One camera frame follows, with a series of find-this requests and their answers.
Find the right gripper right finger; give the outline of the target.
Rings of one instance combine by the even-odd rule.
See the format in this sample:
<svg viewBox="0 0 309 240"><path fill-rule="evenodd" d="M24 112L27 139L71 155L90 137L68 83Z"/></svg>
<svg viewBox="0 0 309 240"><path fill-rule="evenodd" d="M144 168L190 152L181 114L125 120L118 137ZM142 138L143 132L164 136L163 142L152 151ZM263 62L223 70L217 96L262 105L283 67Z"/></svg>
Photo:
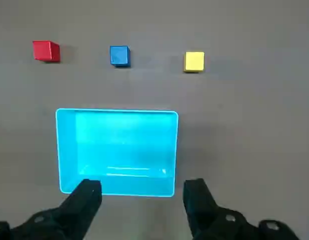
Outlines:
<svg viewBox="0 0 309 240"><path fill-rule="evenodd" d="M186 180L183 205L194 240L297 240L295 232L274 219L250 224L238 211L218 206L202 178Z"/></svg>

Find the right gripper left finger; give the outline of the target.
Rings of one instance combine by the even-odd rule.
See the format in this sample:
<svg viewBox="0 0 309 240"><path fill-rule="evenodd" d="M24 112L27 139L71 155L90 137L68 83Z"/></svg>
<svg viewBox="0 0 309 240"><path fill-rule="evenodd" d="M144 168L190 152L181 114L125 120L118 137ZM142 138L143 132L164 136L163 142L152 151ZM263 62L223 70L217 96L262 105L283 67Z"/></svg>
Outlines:
<svg viewBox="0 0 309 240"><path fill-rule="evenodd" d="M0 221L0 240L82 240L101 203L101 182L84 179L60 206L39 211L14 228Z"/></svg>

